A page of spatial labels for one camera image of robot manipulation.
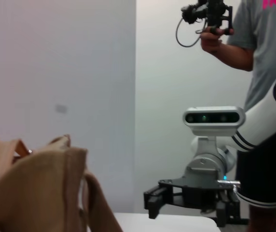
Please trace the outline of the person's hand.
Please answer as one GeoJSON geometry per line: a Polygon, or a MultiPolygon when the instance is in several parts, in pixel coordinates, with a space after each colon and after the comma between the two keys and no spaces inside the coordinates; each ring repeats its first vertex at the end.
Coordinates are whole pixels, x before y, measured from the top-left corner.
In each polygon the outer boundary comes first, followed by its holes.
{"type": "Polygon", "coordinates": [[[216,53],[220,48],[222,40],[220,37],[224,31],[219,28],[207,27],[200,35],[201,48],[208,53],[216,53]]]}

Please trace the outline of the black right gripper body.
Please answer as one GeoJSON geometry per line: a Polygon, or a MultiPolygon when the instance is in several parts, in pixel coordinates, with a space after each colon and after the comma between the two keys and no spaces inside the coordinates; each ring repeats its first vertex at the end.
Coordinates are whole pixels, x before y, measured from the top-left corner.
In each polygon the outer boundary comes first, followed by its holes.
{"type": "Polygon", "coordinates": [[[210,175],[190,175],[179,179],[164,179],[159,185],[173,187],[174,206],[215,210],[220,192],[234,192],[240,187],[235,180],[218,180],[210,175]]]}

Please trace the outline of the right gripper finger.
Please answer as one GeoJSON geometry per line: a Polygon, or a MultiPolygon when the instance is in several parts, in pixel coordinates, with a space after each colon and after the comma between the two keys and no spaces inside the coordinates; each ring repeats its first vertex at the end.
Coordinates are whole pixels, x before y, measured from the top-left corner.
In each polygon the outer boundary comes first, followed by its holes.
{"type": "Polygon", "coordinates": [[[227,224],[238,224],[241,220],[240,200],[235,192],[220,192],[216,203],[216,224],[223,228],[227,224]]]}
{"type": "Polygon", "coordinates": [[[148,211],[149,219],[156,219],[166,204],[174,205],[172,186],[157,185],[144,192],[144,209],[148,211]]]}

